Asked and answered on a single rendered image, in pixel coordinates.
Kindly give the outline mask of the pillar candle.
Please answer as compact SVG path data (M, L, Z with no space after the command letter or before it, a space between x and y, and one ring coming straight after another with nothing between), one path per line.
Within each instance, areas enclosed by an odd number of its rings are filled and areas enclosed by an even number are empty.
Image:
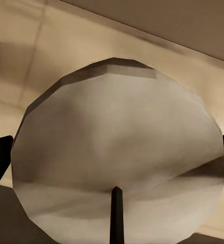
M177 244L215 211L222 130L199 95L134 59L60 78L13 140L13 189L60 244Z

